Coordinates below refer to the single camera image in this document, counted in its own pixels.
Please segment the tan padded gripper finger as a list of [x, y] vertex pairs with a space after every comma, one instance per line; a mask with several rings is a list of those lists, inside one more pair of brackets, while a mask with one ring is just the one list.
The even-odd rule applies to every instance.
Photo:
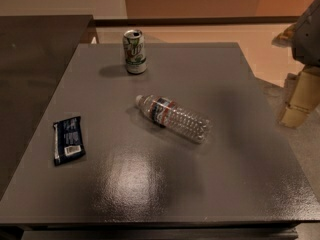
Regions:
[[289, 128], [300, 127], [319, 104], [320, 67], [306, 65], [297, 75], [287, 75], [278, 122]]

